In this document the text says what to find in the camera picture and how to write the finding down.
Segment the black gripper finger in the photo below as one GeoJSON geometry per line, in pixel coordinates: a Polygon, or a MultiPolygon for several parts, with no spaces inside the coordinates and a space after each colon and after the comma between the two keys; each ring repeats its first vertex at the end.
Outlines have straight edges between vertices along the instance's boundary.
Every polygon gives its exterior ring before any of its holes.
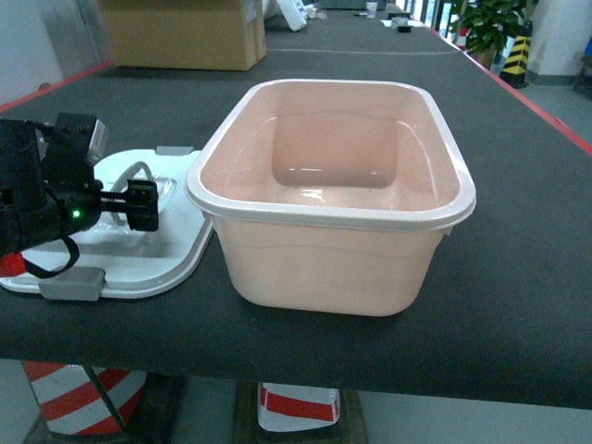
{"type": "Polygon", "coordinates": [[[152,180],[128,179],[122,192],[101,191],[100,209],[110,213],[117,225],[127,222],[131,230],[155,232],[159,229],[158,189],[152,180]]]}

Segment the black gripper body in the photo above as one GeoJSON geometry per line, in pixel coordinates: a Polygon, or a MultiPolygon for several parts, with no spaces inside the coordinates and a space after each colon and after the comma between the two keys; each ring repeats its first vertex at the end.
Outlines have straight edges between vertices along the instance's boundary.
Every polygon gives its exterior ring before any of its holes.
{"type": "Polygon", "coordinates": [[[61,113],[53,125],[1,120],[3,256],[98,222],[103,185],[93,166],[105,141],[105,125],[93,115],[61,113]]]}

